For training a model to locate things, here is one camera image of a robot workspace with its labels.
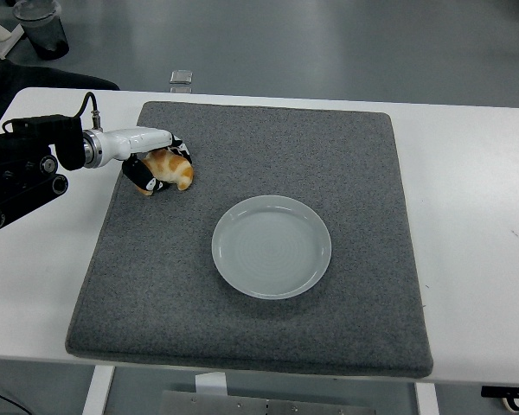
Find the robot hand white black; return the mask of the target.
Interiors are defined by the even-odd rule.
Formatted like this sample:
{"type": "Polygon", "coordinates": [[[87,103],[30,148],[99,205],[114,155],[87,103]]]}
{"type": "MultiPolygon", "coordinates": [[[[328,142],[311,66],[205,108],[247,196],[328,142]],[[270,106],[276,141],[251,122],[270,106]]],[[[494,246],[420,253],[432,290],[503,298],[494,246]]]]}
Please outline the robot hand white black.
{"type": "Polygon", "coordinates": [[[188,148],[169,131],[147,127],[89,131],[86,146],[87,168],[119,160],[124,175],[144,195],[153,195],[171,183],[184,191],[193,182],[188,148]]]}

